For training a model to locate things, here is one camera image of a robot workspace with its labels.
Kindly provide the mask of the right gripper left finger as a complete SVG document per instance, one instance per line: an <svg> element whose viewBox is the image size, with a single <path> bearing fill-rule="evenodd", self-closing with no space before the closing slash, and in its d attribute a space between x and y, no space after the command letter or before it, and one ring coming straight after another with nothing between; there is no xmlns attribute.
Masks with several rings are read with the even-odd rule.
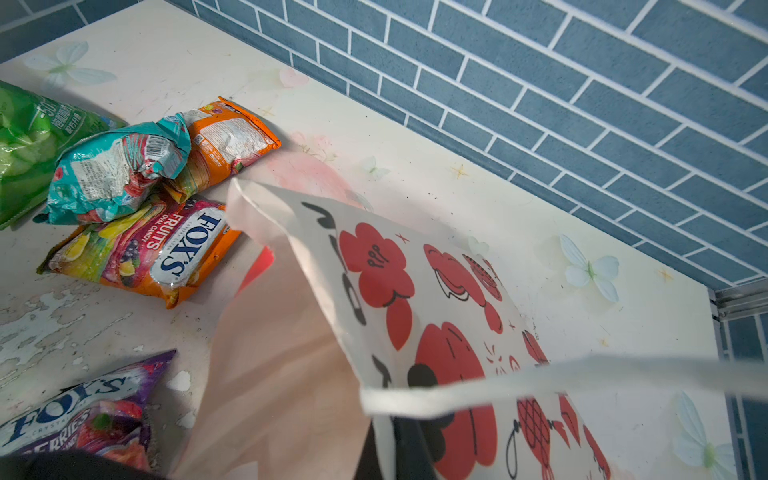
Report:
<svg viewBox="0 0 768 480"><path fill-rule="evenodd" d="M376 450L375 431L369 426L358 465L353 477L354 480L382 480L378 454Z"/></svg>

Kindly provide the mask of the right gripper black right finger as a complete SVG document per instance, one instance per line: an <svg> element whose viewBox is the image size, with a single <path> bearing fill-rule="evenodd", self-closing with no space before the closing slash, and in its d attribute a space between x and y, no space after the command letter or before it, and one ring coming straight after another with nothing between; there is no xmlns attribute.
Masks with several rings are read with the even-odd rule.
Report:
<svg viewBox="0 0 768 480"><path fill-rule="evenodd" d="M418 420L393 420L397 480L436 480L432 459Z"/></svg>

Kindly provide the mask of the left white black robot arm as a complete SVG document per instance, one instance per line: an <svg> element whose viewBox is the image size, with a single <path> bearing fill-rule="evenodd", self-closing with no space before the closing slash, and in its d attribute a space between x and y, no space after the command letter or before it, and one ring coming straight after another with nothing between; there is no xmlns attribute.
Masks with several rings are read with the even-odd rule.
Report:
<svg viewBox="0 0 768 480"><path fill-rule="evenodd" d="M163 480L152 472L76 450L3 456L1 478Z"/></svg>

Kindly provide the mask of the purple berries candy bag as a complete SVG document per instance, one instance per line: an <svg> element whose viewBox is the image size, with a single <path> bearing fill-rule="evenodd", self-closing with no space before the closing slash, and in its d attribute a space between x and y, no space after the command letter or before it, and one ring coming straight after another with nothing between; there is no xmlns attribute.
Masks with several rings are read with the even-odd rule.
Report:
<svg viewBox="0 0 768 480"><path fill-rule="evenodd" d="M1 454L82 450L150 472L148 399L172 363L168 350L62 390L1 425Z"/></svg>

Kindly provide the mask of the red white paper bag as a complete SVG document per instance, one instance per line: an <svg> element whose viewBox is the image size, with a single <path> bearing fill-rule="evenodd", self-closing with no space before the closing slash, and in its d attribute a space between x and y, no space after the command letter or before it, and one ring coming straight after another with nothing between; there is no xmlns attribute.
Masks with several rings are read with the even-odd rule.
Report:
<svg viewBox="0 0 768 480"><path fill-rule="evenodd" d="M608 479L573 393L767 394L754 362L552 362L488 261L334 200L236 180L226 215L263 249L175 479L353 479L370 425L396 479L395 417L420 422L437 479Z"/></svg>

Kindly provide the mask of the green chips bag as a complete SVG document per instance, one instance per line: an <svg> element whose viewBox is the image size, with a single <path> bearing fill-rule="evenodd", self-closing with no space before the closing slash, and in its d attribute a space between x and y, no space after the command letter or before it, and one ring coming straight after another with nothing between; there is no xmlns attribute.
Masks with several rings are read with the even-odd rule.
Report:
<svg viewBox="0 0 768 480"><path fill-rule="evenodd" d="M78 141L127 124L1 84L1 227L44 202L62 152Z"/></svg>

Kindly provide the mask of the fruit candy bag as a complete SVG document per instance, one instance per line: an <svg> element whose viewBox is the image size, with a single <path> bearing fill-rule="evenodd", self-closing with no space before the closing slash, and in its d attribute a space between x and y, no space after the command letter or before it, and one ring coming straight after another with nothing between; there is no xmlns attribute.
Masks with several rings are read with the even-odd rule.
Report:
<svg viewBox="0 0 768 480"><path fill-rule="evenodd" d="M152 194L133 214L78 226L37 272L160 298L173 309L198 290L239 236L222 203Z"/></svg>

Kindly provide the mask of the teal candy bag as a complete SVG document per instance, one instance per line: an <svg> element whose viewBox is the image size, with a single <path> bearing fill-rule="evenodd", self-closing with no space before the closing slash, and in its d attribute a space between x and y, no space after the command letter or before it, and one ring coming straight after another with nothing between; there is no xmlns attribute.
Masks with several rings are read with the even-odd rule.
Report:
<svg viewBox="0 0 768 480"><path fill-rule="evenodd" d="M176 178L191 151L180 113L92 135L56 162L36 223L103 223L135 213L155 185Z"/></svg>

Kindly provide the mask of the green yellow snack packet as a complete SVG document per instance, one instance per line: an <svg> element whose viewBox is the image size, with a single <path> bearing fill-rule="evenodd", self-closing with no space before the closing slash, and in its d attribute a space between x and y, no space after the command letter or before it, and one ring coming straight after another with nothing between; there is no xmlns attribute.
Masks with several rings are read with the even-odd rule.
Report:
<svg viewBox="0 0 768 480"><path fill-rule="evenodd" d="M278 136L254 113L223 97L182 114L191 139L187 163L164 190L183 203L279 149Z"/></svg>

